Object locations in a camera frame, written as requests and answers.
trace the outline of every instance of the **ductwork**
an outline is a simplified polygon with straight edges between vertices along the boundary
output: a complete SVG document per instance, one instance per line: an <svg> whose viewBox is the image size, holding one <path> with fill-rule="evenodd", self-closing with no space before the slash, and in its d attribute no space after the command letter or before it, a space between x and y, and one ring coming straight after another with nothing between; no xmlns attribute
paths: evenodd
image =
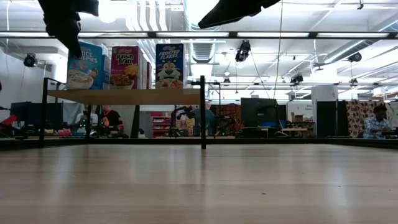
<svg viewBox="0 0 398 224"><path fill-rule="evenodd" d="M377 32L397 32L398 31L398 14L393 15L386 21L380 23L376 27L373 28L373 31ZM360 50L369 47L380 40L353 40L348 42L347 44L341 46L337 50L325 56L323 59L324 63L335 63L344 58L348 58L349 56L359 52Z"/></svg>
<svg viewBox="0 0 398 224"><path fill-rule="evenodd" d="M192 14L203 14L203 7L202 8L197 8L198 4L205 5L206 7L208 6L208 1L214 1L214 5L218 2L218 0L207 0L204 2L198 2L197 0L184 0L183 5L184 5L184 18L185 18L185 26L186 30L189 31L203 31L203 29L200 29L198 27L198 20L193 16ZM212 27L209 29L205 29L206 31L218 31L220 29L220 26L217 27ZM192 54L192 59L196 61L197 63L208 63L210 62L214 55L215 55L215 49L216 45L215 44L190 44L190 51Z"/></svg>

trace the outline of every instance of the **wooden board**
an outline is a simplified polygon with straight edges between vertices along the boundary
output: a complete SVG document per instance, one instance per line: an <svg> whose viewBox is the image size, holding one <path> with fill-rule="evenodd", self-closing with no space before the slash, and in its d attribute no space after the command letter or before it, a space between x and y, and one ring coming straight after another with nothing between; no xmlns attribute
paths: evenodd
<svg viewBox="0 0 398 224"><path fill-rule="evenodd" d="M49 96L86 105L198 105L200 90L49 90Z"/></svg>
<svg viewBox="0 0 398 224"><path fill-rule="evenodd" d="M1 224L398 223L392 150L84 145L0 151L0 167Z"/></svg>

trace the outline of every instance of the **rice krispies box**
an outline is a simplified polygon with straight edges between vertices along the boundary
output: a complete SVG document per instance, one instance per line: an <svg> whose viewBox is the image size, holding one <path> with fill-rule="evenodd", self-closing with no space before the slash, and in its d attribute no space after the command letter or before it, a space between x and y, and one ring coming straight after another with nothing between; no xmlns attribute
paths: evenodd
<svg viewBox="0 0 398 224"><path fill-rule="evenodd" d="M139 47L113 47L110 89L137 89Z"/></svg>
<svg viewBox="0 0 398 224"><path fill-rule="evenodd" d="M183 44L156 45L155 88L183 88Z"/></svg>
<svg viewBox="0 0 398 224"><path fill-rule="evenodd" d="M102 90L104 60L100 46L79 42L82 56L68 57L68 89Z"/></svg>

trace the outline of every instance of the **wooden shelf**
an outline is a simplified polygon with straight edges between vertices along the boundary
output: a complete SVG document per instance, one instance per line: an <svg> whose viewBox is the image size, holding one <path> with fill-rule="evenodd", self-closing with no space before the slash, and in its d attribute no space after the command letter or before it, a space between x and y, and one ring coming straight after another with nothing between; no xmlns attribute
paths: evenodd
<svg viewBox="0 0 398 224"><path fill-rule="evenodd" d="M49 90L48 96L86 105L194 105L200 90Z"/></svg>

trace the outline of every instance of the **ceiling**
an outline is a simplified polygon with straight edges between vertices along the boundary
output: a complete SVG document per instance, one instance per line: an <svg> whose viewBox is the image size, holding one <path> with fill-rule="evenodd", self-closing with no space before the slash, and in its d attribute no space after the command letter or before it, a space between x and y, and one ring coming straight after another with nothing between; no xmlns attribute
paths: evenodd
<svg viewBox="0 0 398 224"><path fill-rule="evenodd" d="M165 5L165 25L167 30L178 31L187 30L188 26L185 23L184 12L182 11L185 2L194 0L166 0L156 1L155 16L156 27L160 29L160 5ZM116 20L112 23L102 22L101 19L93 16L82 15L82 30L83 31L107 31L120 30L128 31L126 26L126 16L135 16L139 20L141 16L141 6L145 6L146 24L139 24L138 28L141 30L154 30L153 24L150 23L150 10L153 2L139 1L137 13L132 14L131 10L123 5L126 1L118 1L117 4L122 4L113 11ZM202 5L208 5L214 0L202 0ZM375 27L388 18L396 16L398 19L398 2L395 0L364 0L364 7L362 10L357 10L359 0L283 0L279 4L268 9L263 9L262 12L254 17L246 17L239 22L227 24L220 27L220 30L225 31L327 31L327 32L366 32L378 31ZM0 29L7 30L45 30L45 25L42 20L42 11L36 1L0 1ZM215 65L197 65L196 69L206 75L209 81L224 80L224 73L229 72L230 80L232 82L282 82L290 81L293 73L289 73L297 65L303 63L314 55L326 55L335 51L339 47L347 44L350 40L271 40L271 39L252 39L251 55L246 59L243 67L237 68L233 60L237 47L241 43L241 39L227 39L224 44L215 45L215 56L212 63ZM105 44L108 47L114 45L137 45L137 40L93 40L96 44ZM171 42L180 42L178 39L173 39ZM27 40L27 39L12 39L9 42L9 49L16 54L24 54L26 47L53 47L59 52L51 51L50 54L55 54L57 57L61 55L64 57L67 54L67 49L57 40ZM383 40L379 41L363 50L360 53L363 56L362 61L350 64L348 61L341 60L331 65L324 66L323 71L315 71L308 63L307 68L299 72L304 77L304 82L348 82L351 77L360 76L366 72L371 72L389 65L397 61L398 41ZM49 57L54 63L57 62L53 55ZM394 77L398 75L398 67L392 68L388 72L381 72L375 75L370 75L362 80L362 82L377 82L386 77ZM231 89L233 98L236 97L234 92L240 89L239 95L266 94L264 88L272 88L272 85L267 86L225 86L224 89ZM356 90L357 93L369 91L372 87L362 88ZM278 94L281 96L291 91L288 87L285 90L279 88ZM301 93L309 93L310 89L302 90Z"/></svg>

